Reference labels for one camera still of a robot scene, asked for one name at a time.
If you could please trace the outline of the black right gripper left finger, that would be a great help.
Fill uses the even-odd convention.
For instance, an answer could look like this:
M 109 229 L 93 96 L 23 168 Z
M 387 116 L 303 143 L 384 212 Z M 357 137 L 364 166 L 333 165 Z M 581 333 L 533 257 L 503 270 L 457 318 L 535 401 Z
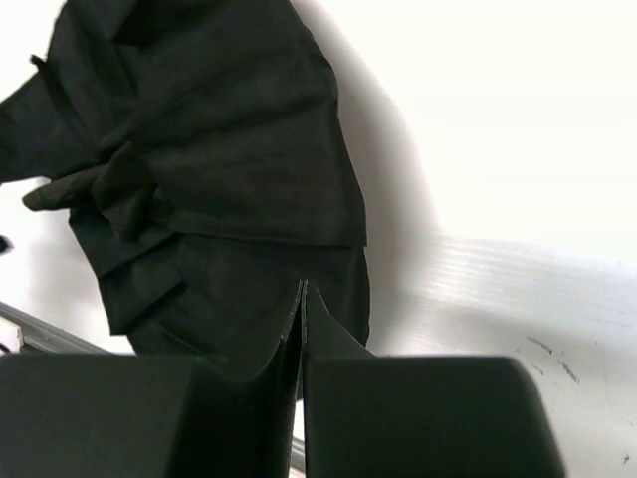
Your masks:
M 213 355 L 3 357 L 2 475 L 287 476 L 304 290 Z

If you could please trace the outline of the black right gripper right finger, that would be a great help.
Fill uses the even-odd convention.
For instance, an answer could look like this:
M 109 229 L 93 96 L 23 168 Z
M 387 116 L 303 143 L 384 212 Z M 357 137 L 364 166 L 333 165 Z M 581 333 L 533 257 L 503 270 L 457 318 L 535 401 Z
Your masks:
M 562 477 L 531 375 L 515 359 L 378 357 L 304 287 L 311 477 Z

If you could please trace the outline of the black pleated skirt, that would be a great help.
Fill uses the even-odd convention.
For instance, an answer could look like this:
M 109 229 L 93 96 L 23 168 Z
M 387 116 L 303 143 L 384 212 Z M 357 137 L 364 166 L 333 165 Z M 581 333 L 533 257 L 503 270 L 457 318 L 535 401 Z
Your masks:
M 68 210 L 110 330 L 216 355 L 299 282 L 369 336 L 365 206 L 334 71 L 288 1 L 68 1 L 1 104 L 1 179 Z

